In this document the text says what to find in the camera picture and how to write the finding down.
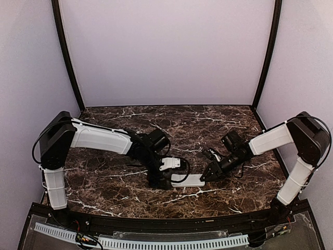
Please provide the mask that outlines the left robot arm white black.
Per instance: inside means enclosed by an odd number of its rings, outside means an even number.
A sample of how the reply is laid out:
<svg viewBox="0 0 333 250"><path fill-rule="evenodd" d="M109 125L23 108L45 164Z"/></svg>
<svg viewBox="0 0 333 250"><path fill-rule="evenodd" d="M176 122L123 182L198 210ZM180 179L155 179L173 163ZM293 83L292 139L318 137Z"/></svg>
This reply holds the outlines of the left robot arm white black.
<svg viewBox="0 0 333 250"><path fill-rule="evenodd" d="M112 129L85 123L61 111L39 134L33 144L40 149L39 164L45 178L50 206L54 210L67 208L64 167L71 148L90 148L114 152L137 160L147 169L148 185L153 189L168 190L171 182L160 170L162 149L170 145L160 129L136 133L128 129Z"/></svg>

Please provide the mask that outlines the white remote control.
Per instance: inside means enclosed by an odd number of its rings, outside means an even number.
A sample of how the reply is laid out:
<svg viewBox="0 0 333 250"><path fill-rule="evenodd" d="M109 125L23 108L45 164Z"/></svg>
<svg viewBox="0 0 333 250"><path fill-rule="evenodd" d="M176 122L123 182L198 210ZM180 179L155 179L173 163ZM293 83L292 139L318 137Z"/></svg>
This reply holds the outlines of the white remote control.
<svg viewBox="0 0 333 250"><path fill-rule="evenodd" d="M200 180L201 174L172 174L171 184L174 188L193 188L205 186L205 182Z"/></svg>

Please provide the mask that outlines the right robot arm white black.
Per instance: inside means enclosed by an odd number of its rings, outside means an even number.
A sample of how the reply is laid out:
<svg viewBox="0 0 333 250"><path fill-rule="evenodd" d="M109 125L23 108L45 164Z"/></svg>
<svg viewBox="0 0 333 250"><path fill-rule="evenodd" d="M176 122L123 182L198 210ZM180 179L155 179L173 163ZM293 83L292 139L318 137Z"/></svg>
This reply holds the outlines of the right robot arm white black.
<svg viewBox="0 0 333 250"><path fill-rule="evenodd" d="M294 165L288 168L285 183L270 203L267 219L276 224L289 215L314 172L328 158L332 148L332 133L321 119L303 111L250 140L245 140L236 131L230 131L221 141L229 154L223 156L213 148L205 151L210 163L200 177L202 182L220 181L239 165L268 151L292 150Z"/></svg>

